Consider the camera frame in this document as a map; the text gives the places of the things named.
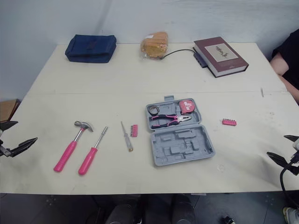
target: pink hammer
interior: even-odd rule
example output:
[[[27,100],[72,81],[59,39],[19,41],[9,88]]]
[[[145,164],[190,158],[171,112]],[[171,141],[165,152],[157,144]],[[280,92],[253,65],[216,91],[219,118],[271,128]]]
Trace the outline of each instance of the pink hammer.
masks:
[[[61,172],[63,170],[66,162],[68,161],[69,157],[71,156],[71,154],[75,150],[76,145],[77,145],[77,141],[80,138],[83,131],[85,131],[86,129],[89,129],[91,132],[93,132],[92,127],[86,122],[75,121],[75,126],[80,127],[80,131],[77,134],[77,136],[75,137],[74,141],[72,141],[69,144],[69,146],[66,148],[66,150],[62,154],[60,160],[58,161],[58,163],[54,167],[54,171],[56,171],[56,172]]]

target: hammer handle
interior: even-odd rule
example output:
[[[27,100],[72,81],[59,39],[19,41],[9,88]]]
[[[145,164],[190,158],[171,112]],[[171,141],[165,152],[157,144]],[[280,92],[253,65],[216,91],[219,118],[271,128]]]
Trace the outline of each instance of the hammer handle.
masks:
[[[69,157],[71,156],[74,149],[76,148],[76,145],[77,145],[76,141],[72,141],[69,144],[69,146],[66,148],[66,150],[62,154],[60,160],[58,161],[58,163],[54,167],[54,171],[56,171],[56,172],[61,172],[62,171],[62,169],[64,168],[64,166],[65,166],[66,162],[68,161]]]

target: bread in plastic bag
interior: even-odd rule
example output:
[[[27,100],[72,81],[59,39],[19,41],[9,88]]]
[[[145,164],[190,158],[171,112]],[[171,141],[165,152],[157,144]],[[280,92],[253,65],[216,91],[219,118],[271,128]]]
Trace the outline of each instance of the bread in plastic bag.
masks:
[[[166,32],[157,32],[147,35],[140,44],[141,52],[145,57],[162,58],[168,48]]]

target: white wall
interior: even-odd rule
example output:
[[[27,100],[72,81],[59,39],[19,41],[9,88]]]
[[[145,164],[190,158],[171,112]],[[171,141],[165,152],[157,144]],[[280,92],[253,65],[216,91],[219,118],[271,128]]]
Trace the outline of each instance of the white wall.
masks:
[[[23,98],[56,44],[75,34],[118,43],[161,30],[170,42],[220,35],[257,42],[269,57],[298,28],[298,0],[0,0],[0,100]]]

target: screwdriver handle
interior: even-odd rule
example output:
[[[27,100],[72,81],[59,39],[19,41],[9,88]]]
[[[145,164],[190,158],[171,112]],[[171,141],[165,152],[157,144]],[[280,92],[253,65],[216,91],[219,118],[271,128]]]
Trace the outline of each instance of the screwdriver handle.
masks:
[[[76,141],[72,141],[68,147],[66,148],[66,150],[64,151],[64,153],[62,154],[60,160],[58,161],[58,163],[56,164],[56,166],[54,167],[54,171],[56,172],[61,172],[66,164],[66,162],[68,161],[69,157],[71,156],[71,154],[73,153],[73,151],[75,150],[77,145]]]
[[[97,153],[97,151],[98,151],[98,150],[97,150],[96,148],[94,148],[94,147],[92,147],[92,148],[90,149],[89,153],[88,153],[87,156],[85,157],[85,159],[84,159],[84,161],[83,161],[83,163],[82,163],[82,165],[81,165],[81,167],[80,167],[80,169],[79,169],[79,171],[78,171],[78,173],[79,173],[80,175],[84,175],[84,174],[87,173],[88,168],[90,167],[90,164],[92,163],[92,161],[93,161],[93,159],[94,159],[94,156],[95,156],[95,154]]]
[[[132,152],[133,151],[133,146],[131,144],[131,141],[129,139],[129,136],[127,133],[125,133],[125,140],[126,140],[126,144],[127,144],[127,148],[129,150],[129,152]]]

